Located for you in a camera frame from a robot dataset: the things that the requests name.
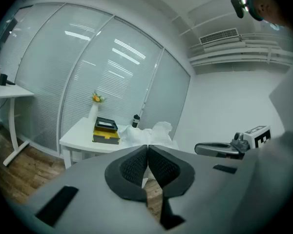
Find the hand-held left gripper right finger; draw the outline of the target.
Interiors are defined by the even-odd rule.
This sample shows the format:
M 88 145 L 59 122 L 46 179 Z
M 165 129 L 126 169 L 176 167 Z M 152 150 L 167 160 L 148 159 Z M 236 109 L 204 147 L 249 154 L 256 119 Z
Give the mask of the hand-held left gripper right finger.
M 185 194 L 194 182 L 195 170 L 187 162 L 154 145 L 149 145 L 147 158 L 148 166 L 162 188 L 160 223 L 169 230 L 185 220 L 173 213 L 168 200 Z

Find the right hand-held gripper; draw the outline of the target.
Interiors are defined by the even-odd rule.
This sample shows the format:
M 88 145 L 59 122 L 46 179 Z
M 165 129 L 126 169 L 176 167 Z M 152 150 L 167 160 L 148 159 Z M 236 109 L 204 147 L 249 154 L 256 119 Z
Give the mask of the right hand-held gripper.
M 212 157 L 238 156 L 251 149 L 262 147 L 271 139 L 270 126 L 257 126 L 243 133 L 236 133 L 231 143 L 204 142 L 197 143 L 194 150 L 198 155 Z

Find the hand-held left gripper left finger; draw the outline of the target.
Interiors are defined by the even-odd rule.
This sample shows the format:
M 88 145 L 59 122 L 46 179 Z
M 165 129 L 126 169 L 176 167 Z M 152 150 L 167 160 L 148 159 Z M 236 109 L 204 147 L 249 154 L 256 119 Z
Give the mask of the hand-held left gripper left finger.
M 120 198 L 147 202 L 147 194 L 142 188 L 147 169 L 148 147 L 134 148 L 128 154 L 112 161 L 105 169 L 105 181 L 109 188 Z

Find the black box with white label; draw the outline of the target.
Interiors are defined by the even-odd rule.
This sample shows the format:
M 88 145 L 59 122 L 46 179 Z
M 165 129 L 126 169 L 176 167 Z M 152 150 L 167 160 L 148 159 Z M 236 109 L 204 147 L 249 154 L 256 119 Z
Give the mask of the black box with white label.
M 118 127 L 114 120 L 97 117 L 94 131 L 93 142 L 118 145 L 120 137 L 118 135 Z

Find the white table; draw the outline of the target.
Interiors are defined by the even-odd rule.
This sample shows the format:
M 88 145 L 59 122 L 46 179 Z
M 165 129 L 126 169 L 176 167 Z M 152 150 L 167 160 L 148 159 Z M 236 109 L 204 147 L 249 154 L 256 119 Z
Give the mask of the white table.
M 72 166 L 73 152 L 90 153 L 99 156 L 125 148 L 123 143 L 116 145 L 93 142 L 93 133 L 91 131 L 94 126 L 95 123 L 83 117 L 59 140 L 66 169 Z

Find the white vase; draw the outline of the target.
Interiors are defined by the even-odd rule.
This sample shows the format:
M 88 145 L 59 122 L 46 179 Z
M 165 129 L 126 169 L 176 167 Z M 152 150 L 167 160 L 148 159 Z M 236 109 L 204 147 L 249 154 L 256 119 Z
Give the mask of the white vase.
M 88 114 L 88 120 L 90 120 L 91 122 L 96 122 L 98 109 L 99 103 L 94 101 Z

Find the yellow and white flower bouquet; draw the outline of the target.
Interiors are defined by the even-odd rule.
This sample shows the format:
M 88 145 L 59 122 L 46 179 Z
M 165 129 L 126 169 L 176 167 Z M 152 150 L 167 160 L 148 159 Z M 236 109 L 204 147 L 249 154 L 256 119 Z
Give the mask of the yellow and white flower bouquet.
M 94 91 L 92 93 L 92 101 L 94 103 L 104 103 L 106 101 L 106 98 Z

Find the white ceiling pipes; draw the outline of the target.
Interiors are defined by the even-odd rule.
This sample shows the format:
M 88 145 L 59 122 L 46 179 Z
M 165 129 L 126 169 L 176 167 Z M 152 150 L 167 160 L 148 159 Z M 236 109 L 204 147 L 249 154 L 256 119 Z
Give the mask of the white ceiling pipes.
M 193 67 L 230 62 L 293 64 L 293 37 L 277 34 L 240 34 L 190 48 Z

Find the white air vent grille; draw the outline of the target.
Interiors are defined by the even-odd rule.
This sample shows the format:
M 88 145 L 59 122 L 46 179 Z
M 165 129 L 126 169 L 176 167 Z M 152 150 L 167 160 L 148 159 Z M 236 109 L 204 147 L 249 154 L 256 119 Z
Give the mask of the white air vent grille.
M 214 32 L 199 38 L 201 45 L 206 45 L 212 42 L 231 39 L 239 37 L 238 31 L 236 28 L 222 30 L 218 32 Z

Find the white side desk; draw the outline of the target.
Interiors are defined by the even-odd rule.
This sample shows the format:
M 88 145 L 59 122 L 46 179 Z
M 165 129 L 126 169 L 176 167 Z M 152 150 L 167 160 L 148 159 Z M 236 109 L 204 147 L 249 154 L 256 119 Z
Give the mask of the white side desk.
M 18 86 L 18 85 L 0 85 L 0 99 L 8 99 L 10 102 L 8 122 L 9 132 L 13 146 L 13 152 L 3 161 L 4 166 L 8 166 L 10 162 L 29 144 L 29 141 L 24 141 L 18 145 L 16 128 L 15 128 L 15 100 L 21 97 L 33 97 L 34 93 Z

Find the black desktop device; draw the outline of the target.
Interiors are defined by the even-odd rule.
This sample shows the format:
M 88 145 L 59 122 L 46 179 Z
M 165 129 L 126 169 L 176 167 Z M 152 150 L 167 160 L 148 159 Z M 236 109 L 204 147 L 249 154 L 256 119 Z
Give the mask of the black desktop device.
M 9 81 L 7 79 L 7 75 L 6 74 L 0 74 L 0 86 L 6 86 L 7 84 L 8 85 L 15 85 L 15 83 Z

